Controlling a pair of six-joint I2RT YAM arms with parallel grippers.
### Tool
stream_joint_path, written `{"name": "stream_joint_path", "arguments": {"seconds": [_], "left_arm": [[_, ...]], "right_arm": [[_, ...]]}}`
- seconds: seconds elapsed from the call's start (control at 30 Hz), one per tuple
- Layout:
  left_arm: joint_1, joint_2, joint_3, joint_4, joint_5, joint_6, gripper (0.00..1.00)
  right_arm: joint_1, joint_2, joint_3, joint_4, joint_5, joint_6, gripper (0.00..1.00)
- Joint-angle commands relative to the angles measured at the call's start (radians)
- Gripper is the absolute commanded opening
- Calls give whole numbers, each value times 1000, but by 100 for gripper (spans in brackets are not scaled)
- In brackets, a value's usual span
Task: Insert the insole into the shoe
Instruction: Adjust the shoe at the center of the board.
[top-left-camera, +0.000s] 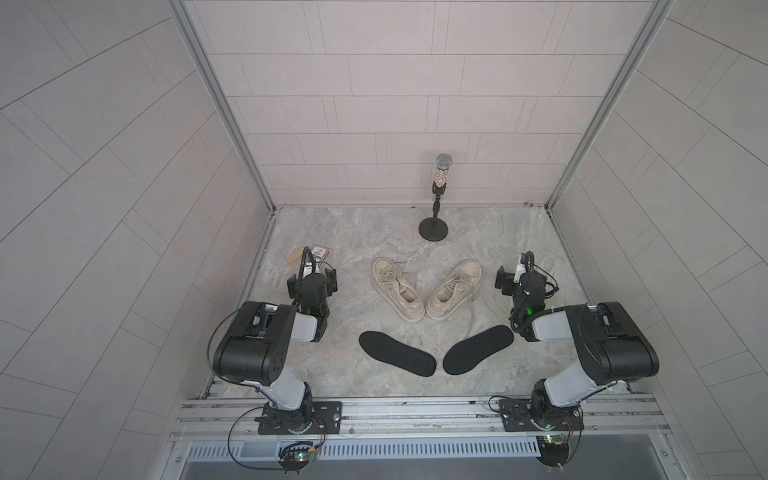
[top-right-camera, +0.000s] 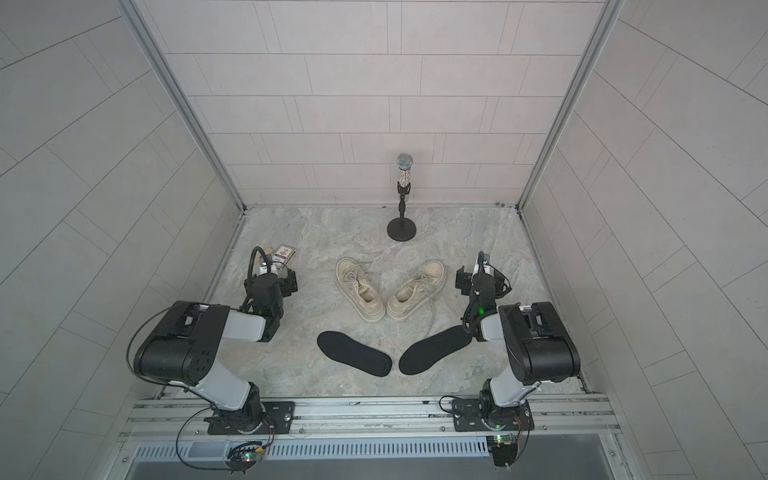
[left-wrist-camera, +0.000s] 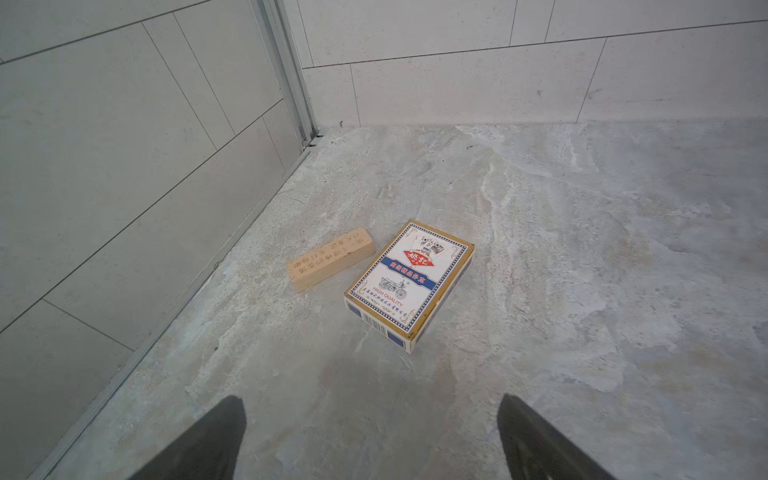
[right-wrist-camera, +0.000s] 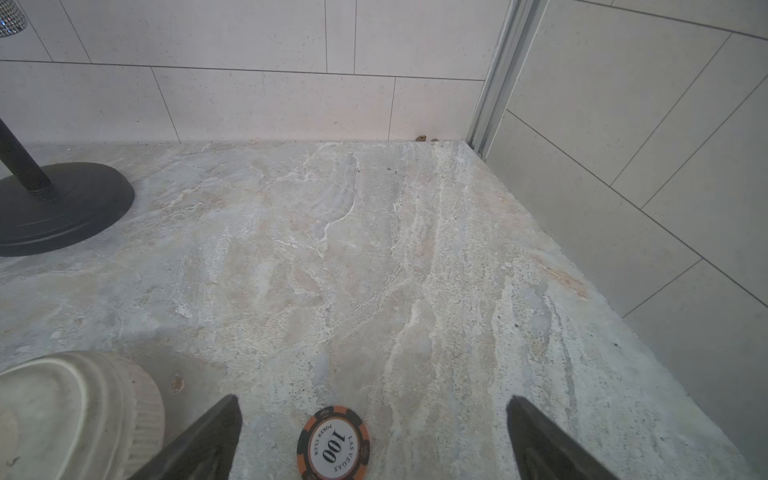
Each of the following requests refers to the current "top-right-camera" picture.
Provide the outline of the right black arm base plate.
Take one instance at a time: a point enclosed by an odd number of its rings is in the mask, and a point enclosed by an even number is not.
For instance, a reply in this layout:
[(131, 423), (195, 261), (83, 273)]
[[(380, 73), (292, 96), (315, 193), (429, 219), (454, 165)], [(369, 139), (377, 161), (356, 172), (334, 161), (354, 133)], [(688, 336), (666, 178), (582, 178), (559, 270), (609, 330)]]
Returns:
[(527, 403), (517, 407), (499, 407), (477, 397), (455, 397), (443, 409), (452, 417), (457, 432), (528, 433), (535, 428)]

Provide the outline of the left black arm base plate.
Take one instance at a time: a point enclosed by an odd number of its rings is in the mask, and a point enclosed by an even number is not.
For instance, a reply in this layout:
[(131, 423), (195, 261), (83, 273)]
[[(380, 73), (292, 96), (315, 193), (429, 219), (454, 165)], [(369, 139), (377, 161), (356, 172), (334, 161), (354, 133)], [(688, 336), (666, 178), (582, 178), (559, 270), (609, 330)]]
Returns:
[(204, 421), (209, 435), (283, 435), (290, 432), (295, 407), (293, 401), (266, 401), (238, 411), (215, 409)]

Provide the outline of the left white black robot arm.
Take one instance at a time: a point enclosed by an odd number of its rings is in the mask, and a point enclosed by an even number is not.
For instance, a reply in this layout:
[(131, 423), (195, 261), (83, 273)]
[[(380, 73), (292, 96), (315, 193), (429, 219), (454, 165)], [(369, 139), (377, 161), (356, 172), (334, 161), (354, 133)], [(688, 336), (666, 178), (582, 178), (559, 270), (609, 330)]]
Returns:
[(298, 291), (296, 274), (267, 266), (250, 272), (244, 287), (246, 298), (238, 309), (175, 302), (138, 348), (133, 369), (142, 378), (185, 388), (207, 401), (210, 435), (287, 434), (295, 404), (263, 402), (258, 386), (228, 370), (217, 354), (224, 339), (273, 339), (284, 315), (283, 299)]

